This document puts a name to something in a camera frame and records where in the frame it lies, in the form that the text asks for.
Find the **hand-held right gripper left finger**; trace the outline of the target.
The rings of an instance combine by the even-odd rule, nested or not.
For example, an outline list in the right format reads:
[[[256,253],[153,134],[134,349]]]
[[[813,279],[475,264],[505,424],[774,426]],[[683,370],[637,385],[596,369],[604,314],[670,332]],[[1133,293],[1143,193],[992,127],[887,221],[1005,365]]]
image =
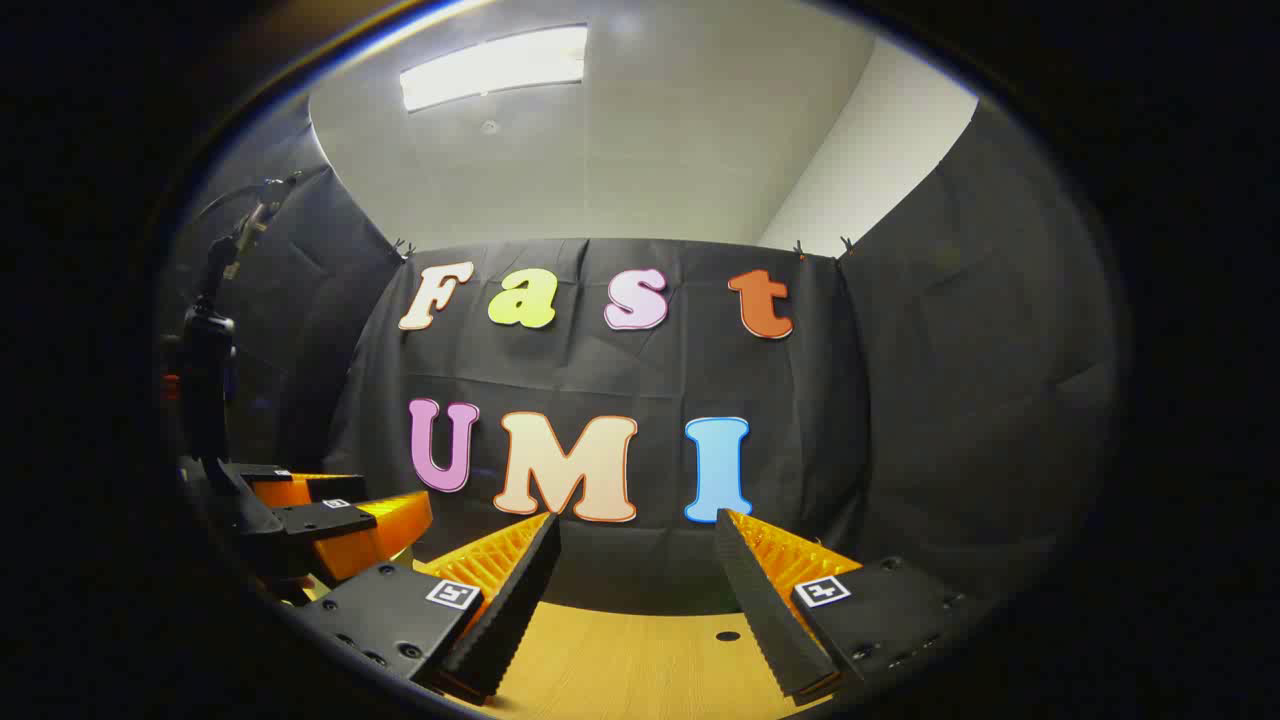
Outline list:
[[[375,669],[484,705],[498,693],[559,555],[561,518],[541,512],[421,571],[370,568],[294,615]]]

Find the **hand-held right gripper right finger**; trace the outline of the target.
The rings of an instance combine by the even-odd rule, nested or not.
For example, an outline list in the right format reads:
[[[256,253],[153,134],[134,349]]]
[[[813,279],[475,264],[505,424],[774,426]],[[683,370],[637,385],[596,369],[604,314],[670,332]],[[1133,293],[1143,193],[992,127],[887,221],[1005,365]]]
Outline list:
[[[986,606],[899,556],[861,564],[721,509],[716,552],[782,694],[863,701],[968,638]]]

